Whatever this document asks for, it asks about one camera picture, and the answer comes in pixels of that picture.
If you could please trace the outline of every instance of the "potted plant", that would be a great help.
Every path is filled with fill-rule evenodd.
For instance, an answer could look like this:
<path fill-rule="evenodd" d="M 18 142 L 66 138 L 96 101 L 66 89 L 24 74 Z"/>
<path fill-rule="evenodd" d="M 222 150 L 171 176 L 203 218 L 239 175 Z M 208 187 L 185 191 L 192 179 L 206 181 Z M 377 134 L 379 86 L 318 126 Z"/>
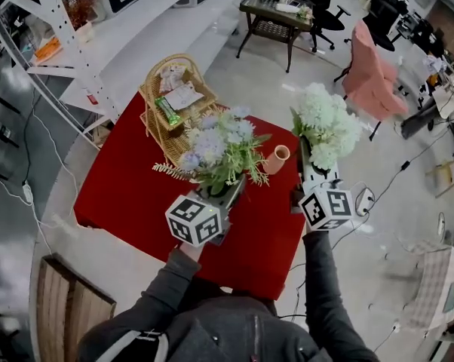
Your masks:
<path fill-rule="evenodd" d="M 93 36 L 93 27 L 88 21 L 88 15 L 93 9 L 94 0 L 64 0 L 66 13 L 78 34 L 79 41 L 87 43 Z"/>
<path fill-rule="evenodd" d="M 293 113 L 293 133 L 307 138 L 309 161 L 321 171 L 329 171 L 340 157 L 351 153 L 360 139 L 361 125 L 346 111 L 346 102 L 330 95 L 323 84 L 310 84 L 299 98 L 299 111 Z"/>
<path fill-rule="evenodd" d="M 210 111 L 203 117 L 192 115 L 186 122 L 190 150 L 182 154 L 179 167 L 155 164 L 153 169 L 179 179 L 194 179 L 208 187 L 212 196 L 238 183 L 243 172 L 257 185 L 268 184 L 267 174 L 259 170 L 265 160 L 257 148 L 270 135 L 255 136 L 254 125 L 245 119 L 248 113 L 244 107 L 235 107 Z"/>

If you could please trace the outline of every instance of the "jacket zipper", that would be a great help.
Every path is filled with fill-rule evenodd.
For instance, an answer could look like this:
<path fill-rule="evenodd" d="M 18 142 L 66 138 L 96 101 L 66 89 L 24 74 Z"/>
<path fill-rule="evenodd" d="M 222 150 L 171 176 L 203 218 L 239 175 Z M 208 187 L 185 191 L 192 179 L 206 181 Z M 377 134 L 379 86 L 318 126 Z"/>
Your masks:
<path fill-rule="evenodd" d="M 259 343 L 260 343 L 260 334 L 259 334 L 259 317 L 254 316 L 254 355 L 250 357 L 251 362 L 260 362 L 259 359 Z"/>

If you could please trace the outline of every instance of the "black jacket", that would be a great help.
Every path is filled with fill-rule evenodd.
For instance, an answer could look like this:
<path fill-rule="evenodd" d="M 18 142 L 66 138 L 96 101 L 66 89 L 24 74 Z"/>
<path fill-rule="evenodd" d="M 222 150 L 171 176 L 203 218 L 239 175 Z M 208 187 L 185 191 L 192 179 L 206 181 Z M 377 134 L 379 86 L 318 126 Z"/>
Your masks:
<path fill-rule="evenodd" d="M 102 361 L 114 362 L 315 362 L 326 360 L 321 348 L 334 361 L 378 361 L 342 305 L 327 233 L 311 232 L 303 241 L 309 333 L 276 318 L 249 297 L 210 299 L 191 311 L 178 312 L 200 266 L 174 250 L 134 307 L 96 326 L 82 339 L 78 362 L 96 361 L 102 354 Z M 160 340 L 152 335 L 159 330 L 165 334 Z"/>

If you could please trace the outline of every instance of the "white cube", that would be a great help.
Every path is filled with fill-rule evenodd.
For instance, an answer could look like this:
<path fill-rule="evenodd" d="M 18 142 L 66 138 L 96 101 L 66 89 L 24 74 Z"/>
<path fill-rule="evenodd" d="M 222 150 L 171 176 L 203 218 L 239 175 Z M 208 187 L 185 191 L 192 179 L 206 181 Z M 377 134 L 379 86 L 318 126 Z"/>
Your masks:
<path fill-rule="evenodd" d="M 219 208 L 194 198 L 179 196 L 165 216 L 171 234 L 194 247 L 222 232 Z"/>
<path fill-rule="evenodd" d="M 352 218 L 351 192 L 340 189 L 311 189 L 299 202 L 309 231 L 331 231 Z"/>

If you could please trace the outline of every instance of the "table with checkered tablecloth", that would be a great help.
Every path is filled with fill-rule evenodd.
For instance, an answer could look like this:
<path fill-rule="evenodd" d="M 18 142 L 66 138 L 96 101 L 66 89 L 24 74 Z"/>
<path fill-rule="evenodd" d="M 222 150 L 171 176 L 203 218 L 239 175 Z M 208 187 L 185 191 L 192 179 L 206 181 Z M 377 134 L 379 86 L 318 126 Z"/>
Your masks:
<path fill-rule="evenodd" d="M 454 248 L 425 250 L 422 282 L 415 300 L 406 307 L 406 319 L 409 327 L 431 330 L 454 320 L 454 308 L 443 312 L 454 283 Z"/>

